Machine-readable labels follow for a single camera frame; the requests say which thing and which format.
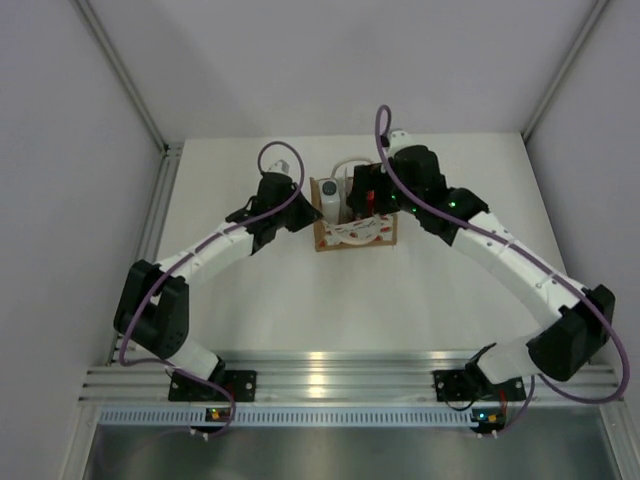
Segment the burlap watermelon canvas bag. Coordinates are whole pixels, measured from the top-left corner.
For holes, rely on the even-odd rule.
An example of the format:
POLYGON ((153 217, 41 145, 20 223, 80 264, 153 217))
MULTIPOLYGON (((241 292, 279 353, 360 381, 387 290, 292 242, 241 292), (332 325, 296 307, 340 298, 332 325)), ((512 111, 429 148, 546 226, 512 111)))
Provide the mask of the burlap watermelon canvas bag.
MULTIPOLYGON (((318 181, 327 178, 335 178, 343 172, 348 165, 372 164, 370 158, 356 156, 337 162, 326 178, 310 179, 311 203, 321 211, 318 181)), ((374 215, 368 218, 357 218, 352 214, 349 223, 328 224, 323 218, 313 225, 314 247, 316 252, 328 252, 332 250, 395 246, 398 235, 398 215, 374 215)))

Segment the white bottle grey cap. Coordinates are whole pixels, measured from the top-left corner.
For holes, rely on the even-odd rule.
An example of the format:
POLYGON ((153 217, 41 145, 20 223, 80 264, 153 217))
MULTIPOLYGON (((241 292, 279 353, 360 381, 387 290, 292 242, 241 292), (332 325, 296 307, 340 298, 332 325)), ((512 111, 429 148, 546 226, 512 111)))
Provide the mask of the white bottle grey cap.
POLYGON ((338 224, 340 220, 341 196, 339 183, 335 178, 318 181, 320 206, 328 224, 338 224))

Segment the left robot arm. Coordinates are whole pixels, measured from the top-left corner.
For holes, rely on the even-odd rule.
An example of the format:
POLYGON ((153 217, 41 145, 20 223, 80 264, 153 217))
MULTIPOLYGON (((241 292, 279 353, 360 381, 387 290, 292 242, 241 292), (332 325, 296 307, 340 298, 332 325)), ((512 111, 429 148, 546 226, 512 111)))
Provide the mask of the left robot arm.
POLYGON ((322 218, 290 176, 262 175, 255 195, 210 234, 159 263, 135 262, 116 309, 114 329, 191 378, 207 400, 226 386, 225 363, 190 332, 190 293, 232 263, 257 253, 278 230, 295 233, 322 218))

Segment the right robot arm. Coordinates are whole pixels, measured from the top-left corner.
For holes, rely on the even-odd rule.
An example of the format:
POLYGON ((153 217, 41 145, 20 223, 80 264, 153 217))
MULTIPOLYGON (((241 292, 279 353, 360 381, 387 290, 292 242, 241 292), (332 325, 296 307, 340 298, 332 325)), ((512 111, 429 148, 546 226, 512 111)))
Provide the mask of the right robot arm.
POLYGON ((530 312, 530 333, 483 347, 465 365, 467 389, 488 397, 501 384, 544 375, 569 380, 609 341, 615 297, 605 286, 588 289, 553 269, 517 241, 488 205, 447 184, 438 158, 424 145, 393 147, 377 164, 354 169, 346 200, 357 216, 413 215, 428 233, 475 260, 530 312))

